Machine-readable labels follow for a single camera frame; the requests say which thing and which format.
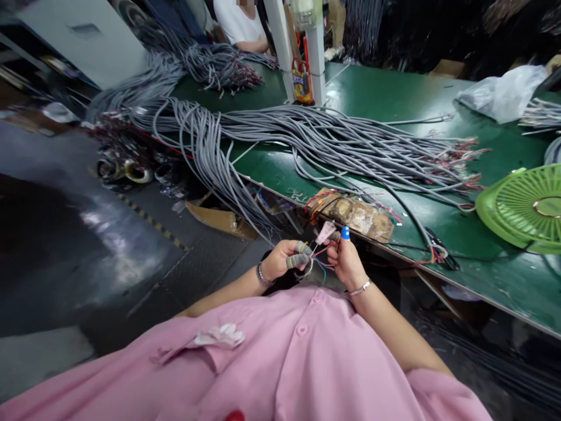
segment yellow black hazard tape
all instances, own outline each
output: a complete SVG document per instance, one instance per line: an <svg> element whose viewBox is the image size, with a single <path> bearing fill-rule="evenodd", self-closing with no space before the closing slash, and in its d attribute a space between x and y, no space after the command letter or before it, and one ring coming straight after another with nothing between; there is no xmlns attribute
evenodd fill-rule
<svg viewBox="0 0 561 421"><path fill-rule="evenodd" d="M181 241L179 241L179 239L176 236L174 236L171 232L169 232L166 228L164 228L160 222L156 221L149 214L147 214L145 211L140 209L136 203L133 203L128 197L126 197L123 194L118 194L117 197L121 199L125 205L129 206L133 211L138 213L151 226L153 226L158 231L160 231L164 235L164 237L166 237L169 241L171 241L174 244L175 247L183 251L189 251L189 247L182 244Z"/></svg>

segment wrist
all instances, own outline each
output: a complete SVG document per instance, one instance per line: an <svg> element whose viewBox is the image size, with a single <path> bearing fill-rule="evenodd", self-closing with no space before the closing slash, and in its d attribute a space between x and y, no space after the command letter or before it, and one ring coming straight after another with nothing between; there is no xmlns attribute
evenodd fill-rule
<svg viewBox="0 0 561 421"><path fill-rule="evenodd" d="M362 288L364 284L369 280L370 278L364 273L356 277L352 277L348 282L345 283L345 286L347 287L348 292L353 292L357 289Z"/></svg>
<svg viewBox="0 0 561 421"><path fill-rule="evenodd" d="M273 273L274 270L272 268L271 261L268 260L268 257L261 262L261 274L265 278L266 281L275 282L276 276Z"/></svg>

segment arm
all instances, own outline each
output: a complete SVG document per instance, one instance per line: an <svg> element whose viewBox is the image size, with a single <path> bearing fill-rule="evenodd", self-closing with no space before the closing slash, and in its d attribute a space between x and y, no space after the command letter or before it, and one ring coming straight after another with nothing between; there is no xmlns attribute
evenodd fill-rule
<svg viewBox="0 0 561 421"><path fill-rule="evenodd" d="M341 239L332 241L327 250L328 260L348 291L356 291L367 281L354 244ZM414 368L428 368L453 376L438 354L412 325L396 310L376 285L351 297L356 311L383 340L404 372Z"/></svg>
<svg viewBox="0 0 561 421"><path fill-rule="evenodd" d="M267 38L260 37L257 41L241 41L236 43L238 50L252 51L254 53L265 53L269 49Z"/></svg>
<svg viewBox="0 0 561 421"><path fill-rule="evenodd" d="M282 240L275 246L270 255L267 256L261 264L261 272L266 280L274 281L287 272L286 259L289 256L299 254L299 251L295 250L297 244L298 241L296 240ZM198 300L191 307L187 308L187 310L184 310L176 315L176 317L199 317L207 311L217 308L222 304L226 304L240 298L260 296L263 295L265 291L266 288L259 283L259 279L257 278L257 266L253 266L231 284L228 284L218 291Z"/></svg>

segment plastic bag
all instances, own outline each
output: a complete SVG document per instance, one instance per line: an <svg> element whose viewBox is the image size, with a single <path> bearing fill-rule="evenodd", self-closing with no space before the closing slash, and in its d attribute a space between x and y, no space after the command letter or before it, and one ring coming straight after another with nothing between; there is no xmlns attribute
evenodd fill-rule
<svg viewBox="0 0 561 421"><path fill-rule="evenodd" d="M458 92L456 99L468 108L503 124L522 117L536 88L547 78L543 66L523 65L502 77L491 76Z"/></svg>
<svg viewBox="0 0 561 421"><path fill-rule="evenodd" d="M80 121L68 108L60 102L51 102L43 108L43 115L57 123L70 123Z"/></svg>

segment shirt button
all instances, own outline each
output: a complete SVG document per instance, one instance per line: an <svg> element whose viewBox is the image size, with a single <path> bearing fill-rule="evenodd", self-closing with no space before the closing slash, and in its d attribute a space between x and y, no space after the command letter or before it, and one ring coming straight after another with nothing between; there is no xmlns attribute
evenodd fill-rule
<svg viewBox="0 0 561 421"><path fill-rule="evenodd" d="M306 325L298 326L296 328L296 334L298 336L304 336L308 332L308 327Z"/></svg>

